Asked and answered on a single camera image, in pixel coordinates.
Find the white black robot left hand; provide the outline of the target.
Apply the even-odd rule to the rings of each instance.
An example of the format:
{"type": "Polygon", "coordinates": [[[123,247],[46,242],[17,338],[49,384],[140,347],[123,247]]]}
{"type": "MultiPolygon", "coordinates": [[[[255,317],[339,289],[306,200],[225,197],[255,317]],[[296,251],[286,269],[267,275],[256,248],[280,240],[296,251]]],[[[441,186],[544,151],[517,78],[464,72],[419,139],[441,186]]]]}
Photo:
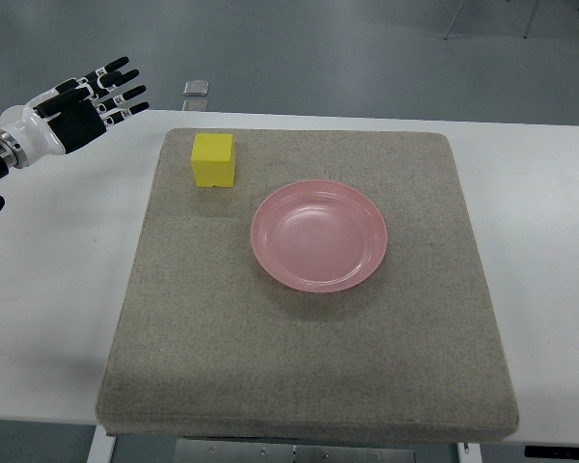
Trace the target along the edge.
{"type": "Polygon", "coordinates": [[[147,110],[146,101],[127,104],[146,91],[125,89],[137,69],[121,57],[82,77],[16,106],[0,124],[0,157],[7,168],[23,169],[47,155],[65,155],[87,146],[107,129],[147,110]]]}

